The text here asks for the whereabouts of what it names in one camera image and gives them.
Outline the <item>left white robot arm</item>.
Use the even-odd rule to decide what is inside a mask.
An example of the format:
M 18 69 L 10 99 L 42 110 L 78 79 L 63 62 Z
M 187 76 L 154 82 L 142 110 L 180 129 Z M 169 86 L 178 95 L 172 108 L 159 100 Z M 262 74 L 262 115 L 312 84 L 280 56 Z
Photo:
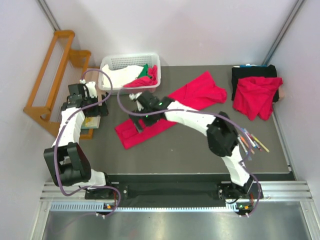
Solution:
M 69 95 L 60 108 L 61 123 L 52 147 L 43 156 L 57 187 L 77 186 L 95 189 L 102 198 L 109 198 L 114 191 L 107 174 L 95 171 L 79 145 L 82 125 L 86 118 L 100 118 L 109 114 L 107 103 L 99 103 L 94 81 L 68 86 Z

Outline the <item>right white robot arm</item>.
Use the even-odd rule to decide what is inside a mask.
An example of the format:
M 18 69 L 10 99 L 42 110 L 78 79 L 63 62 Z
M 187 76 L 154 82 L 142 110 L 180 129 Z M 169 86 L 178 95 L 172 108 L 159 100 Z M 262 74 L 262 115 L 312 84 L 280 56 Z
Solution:
M 245 198 L 252 191 L 253 177 L 245 170 L 245 164 L 240 152 L 238 132 L 225 112 L 219 116 L 199 113 L 168 96 L 157 98 L 149 91 L 131 93 L 131 101 L 136 102 L 137 110 L 130 114 L 130 119 L 139 133 L 143 132 L 140 124 L 151 127 L 161 120 L 178 123 L 194 129 L 207 138 L 209 150 L 221 157 L 230 174 L 231 183 L 220 185 L 220 198 Z

